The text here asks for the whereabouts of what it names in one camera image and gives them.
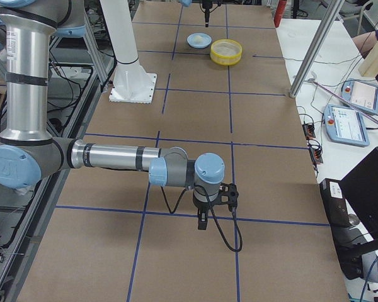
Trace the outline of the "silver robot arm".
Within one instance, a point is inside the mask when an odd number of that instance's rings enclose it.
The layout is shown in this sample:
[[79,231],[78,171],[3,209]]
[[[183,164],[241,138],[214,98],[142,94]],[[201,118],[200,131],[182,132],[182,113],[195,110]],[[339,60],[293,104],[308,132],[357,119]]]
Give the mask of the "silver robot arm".
[[[179,3],[184,7],[189,7],[191,5],[192,0],[180,0]],[[205,20],[205,27],[209,27],[209,19],[210,14],[213,8],[213,2],[210,0],[201,0],[200,1],[200,10],[204,14],[204,20]]]
[[65,169],[143,171],[154,186],[193,191],[198,228],[221,203],[224,161],[213,153],[190,160],[179,147],[151,148],[54,138],[47,131],[52,35],[83,36],[82,1],[0,1],[6,25],[7,125],[0,133],[0,184],[23,189]]

